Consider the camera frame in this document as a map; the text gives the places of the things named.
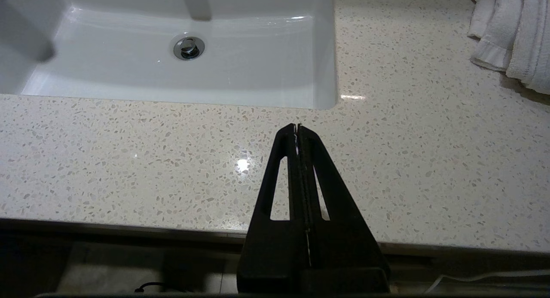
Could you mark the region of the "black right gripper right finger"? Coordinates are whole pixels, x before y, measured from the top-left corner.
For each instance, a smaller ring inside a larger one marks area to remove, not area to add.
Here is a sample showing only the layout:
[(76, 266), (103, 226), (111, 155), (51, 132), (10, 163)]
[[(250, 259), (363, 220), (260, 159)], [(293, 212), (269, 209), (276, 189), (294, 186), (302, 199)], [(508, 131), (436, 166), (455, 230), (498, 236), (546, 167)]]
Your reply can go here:
[(388, 263), (320, 137), (299, 126), (306, 233), (314, 268), (387, 269)]

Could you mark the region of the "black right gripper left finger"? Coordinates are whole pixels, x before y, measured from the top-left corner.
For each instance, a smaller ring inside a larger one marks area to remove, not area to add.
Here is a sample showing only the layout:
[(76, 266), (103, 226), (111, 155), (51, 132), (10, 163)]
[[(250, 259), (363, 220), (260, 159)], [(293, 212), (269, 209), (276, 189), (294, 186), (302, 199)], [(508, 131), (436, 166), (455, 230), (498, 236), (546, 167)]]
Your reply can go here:
[[(275, 135), (256, 200), (242, 259), (253, 269), (311, 267), (311, 196), (304, 162), (301, 124), (288, 124)], [(281, 161), (287, 160), (288, 220), (273, 220)]]

